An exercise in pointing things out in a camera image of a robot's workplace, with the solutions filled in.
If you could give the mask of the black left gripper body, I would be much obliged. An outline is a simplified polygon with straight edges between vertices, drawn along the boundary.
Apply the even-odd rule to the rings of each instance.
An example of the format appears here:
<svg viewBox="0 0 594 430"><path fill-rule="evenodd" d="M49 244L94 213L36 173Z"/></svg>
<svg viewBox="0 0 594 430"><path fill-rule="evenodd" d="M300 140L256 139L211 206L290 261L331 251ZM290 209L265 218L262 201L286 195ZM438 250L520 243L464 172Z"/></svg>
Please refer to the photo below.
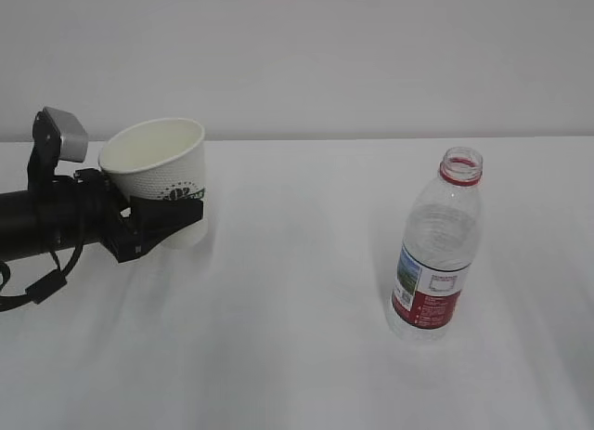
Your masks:
<svg viewBox="0 0 594 430"><path fill-rule="evenodd" d="M50 179L50 252L72 248L80 257L87 244L100 243L117 262L137 259L161 243L141 223L138 200L127 201L97 169Z"/></svg>

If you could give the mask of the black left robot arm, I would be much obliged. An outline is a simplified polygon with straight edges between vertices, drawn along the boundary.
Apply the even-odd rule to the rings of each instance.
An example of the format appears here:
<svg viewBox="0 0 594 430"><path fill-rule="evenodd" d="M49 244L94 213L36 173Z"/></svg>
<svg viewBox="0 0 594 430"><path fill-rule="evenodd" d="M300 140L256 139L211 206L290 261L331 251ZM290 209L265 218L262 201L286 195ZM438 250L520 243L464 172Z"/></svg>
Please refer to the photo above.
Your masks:
<svg viewBox="0 0 594 430"><path fill-rule="evenodd" d="M125 198L97 169L55 176L39 190L1 195L1 259L101 243L120 262L149 253L202 220L203 202Z"/></svg>

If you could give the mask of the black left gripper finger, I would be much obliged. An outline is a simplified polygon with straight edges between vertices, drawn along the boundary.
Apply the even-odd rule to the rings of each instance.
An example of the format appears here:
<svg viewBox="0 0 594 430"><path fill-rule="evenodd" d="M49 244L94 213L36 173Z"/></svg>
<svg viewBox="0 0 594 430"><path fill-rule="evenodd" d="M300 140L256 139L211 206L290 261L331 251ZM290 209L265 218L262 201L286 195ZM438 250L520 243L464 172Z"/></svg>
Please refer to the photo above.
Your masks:
<svg viewBox="0 0 594 430"><path fill-rule="evenodd" d="M131 218L143 249L163 245L183 249L204 238L204 206L199 199L178 201L130 198Z"/></svg>

